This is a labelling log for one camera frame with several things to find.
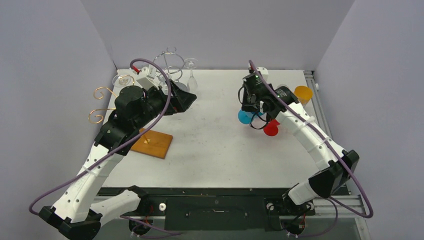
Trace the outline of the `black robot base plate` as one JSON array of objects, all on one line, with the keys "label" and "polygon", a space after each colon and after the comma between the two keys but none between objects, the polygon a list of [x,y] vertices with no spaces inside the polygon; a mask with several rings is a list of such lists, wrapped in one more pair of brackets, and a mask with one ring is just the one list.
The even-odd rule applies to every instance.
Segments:
[{"label": "black robot base plate", "polygon": [[277,231],[280,223],[314,216],[313,201],[291,207],[287,188],[137,187],[141,202],[128,217],[164,220],[168,231]]}]

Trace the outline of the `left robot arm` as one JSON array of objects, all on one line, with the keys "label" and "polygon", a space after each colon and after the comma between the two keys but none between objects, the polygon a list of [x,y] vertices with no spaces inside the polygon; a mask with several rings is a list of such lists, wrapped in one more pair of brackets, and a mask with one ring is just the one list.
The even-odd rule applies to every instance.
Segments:
[{"label": "left robot arm", "polygon": [[130,186],[97,203],[95,197],[142,133],[163,116],[185,112],[196,99],[195,94],[175,83],[171,83],[167,93],[155,86],[122,88],[114,101],[115,109],[95,137],[76,180],[68,184],[53,205],[44,206],[39,217],[69,240],[92,240],[102,226],[121,215],[145,214],[149,201],[140,187]]}]

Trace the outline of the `blue wine glass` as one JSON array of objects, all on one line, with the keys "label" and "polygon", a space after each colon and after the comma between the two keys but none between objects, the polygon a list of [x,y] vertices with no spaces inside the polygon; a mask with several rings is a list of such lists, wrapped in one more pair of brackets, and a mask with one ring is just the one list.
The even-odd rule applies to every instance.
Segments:
[{"label": "blue wine glass", "polygon": [[262,117],[264,113],[262,112],[249,112],[249,111],[243,111],[239,110],[237,113],[237,119],[244,125],[248,125],[252,122],[254,119],[260,119],[261,121],[266,121],[265,118]]}]

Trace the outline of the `clear glass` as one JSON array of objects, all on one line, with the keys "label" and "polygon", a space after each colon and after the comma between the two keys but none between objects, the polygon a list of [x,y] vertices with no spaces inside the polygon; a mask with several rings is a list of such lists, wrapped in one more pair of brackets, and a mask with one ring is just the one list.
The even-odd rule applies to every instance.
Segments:
[{"label": "clear glass", "polygon": [[112,85],[117,88],[133,86],[134,84],[135,84],[135,79],[130,74],[117,74],[112,79]]}]

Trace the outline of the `red wine glass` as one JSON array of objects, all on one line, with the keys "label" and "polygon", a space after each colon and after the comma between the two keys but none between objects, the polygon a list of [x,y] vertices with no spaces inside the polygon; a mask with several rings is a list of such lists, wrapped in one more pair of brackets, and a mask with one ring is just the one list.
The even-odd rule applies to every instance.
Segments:
[{"label": "red wine glass", "polygon": [[276,119],[272,119],[263,128],[263,132],[269,137],[274,137],[279,133],[279,125],[280,125],[280,123]]}]

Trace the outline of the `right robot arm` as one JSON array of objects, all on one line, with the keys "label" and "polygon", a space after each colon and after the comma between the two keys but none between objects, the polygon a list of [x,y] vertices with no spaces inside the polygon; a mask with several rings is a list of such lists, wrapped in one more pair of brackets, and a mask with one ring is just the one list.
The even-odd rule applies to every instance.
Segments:
[{"label": "right robot arm", "polygon": [[242,110],[265,113],[268,120],[288,129],[318,168],[317,173],[283,195],[282,207],[287,213],[296,213],[302,204],[316,197],[329,198],[351,178],[349,173],[358,164],[358,153],[331,140],[289,88],[273,89],[255,73],[243,78],[243,88]]}]

